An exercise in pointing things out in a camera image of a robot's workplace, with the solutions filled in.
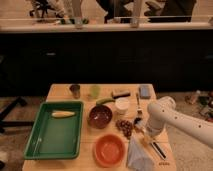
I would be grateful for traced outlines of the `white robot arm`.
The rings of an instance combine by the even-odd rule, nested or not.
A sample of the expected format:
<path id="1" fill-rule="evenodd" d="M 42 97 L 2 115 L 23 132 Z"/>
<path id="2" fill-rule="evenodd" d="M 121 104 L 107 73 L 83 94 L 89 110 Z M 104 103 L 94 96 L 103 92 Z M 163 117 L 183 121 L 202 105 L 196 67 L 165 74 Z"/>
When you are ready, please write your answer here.
<path id="1" fill-rule="evenodd" d="M 169 96 L 150 102 L 147 105 L 148 120 L 142 125 L 143 132 L 154 138 L 169 124 L 213 149 L 213 123 L 188 116 L 175 108 L 176 102 Z"/>

